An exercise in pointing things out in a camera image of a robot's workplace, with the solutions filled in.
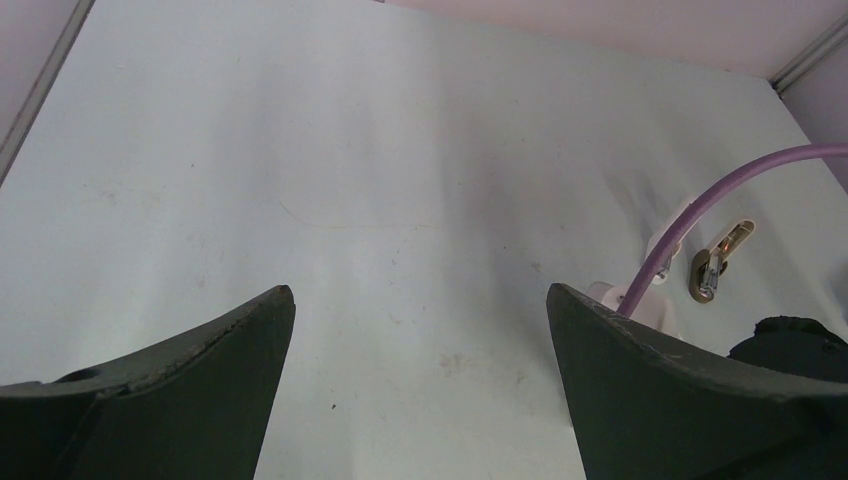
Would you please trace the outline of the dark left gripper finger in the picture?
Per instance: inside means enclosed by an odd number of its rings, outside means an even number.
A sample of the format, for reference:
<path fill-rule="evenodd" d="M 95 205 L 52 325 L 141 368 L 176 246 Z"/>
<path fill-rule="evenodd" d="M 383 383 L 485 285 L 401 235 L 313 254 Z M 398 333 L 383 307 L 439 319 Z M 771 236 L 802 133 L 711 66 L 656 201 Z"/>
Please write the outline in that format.
<path fill-rule="evenodd" d="M 164 341 L 1 389 L 5 479 L 250 479 L 296 306 L 276 286 Z"/>

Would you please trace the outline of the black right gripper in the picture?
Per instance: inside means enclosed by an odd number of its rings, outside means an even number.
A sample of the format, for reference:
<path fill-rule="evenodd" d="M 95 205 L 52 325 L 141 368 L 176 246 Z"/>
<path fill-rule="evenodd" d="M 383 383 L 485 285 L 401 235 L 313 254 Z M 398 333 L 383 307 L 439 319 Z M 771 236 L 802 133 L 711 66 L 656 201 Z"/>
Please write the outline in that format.
<path fill-rule="evenodd" d="M 717 355 L 549 289 L 553 346 L 590 479 L 843 479 L 847 342 L 769 317 Z"/>

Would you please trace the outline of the small beige brown stapler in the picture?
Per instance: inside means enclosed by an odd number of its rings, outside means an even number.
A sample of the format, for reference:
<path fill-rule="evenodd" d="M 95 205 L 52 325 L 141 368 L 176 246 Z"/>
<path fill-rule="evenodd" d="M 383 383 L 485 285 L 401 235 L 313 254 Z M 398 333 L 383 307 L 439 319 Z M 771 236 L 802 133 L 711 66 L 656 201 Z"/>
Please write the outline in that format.
<path fill-rule="evenodd" d="M 755 230 L 753 220 L 737 219 L 727 224 L 695 254 L 688 277 L 688 291 L 694 301 L 706 304 L 715 299 L 719 279 L 728 267 L 729 258 Z"/>

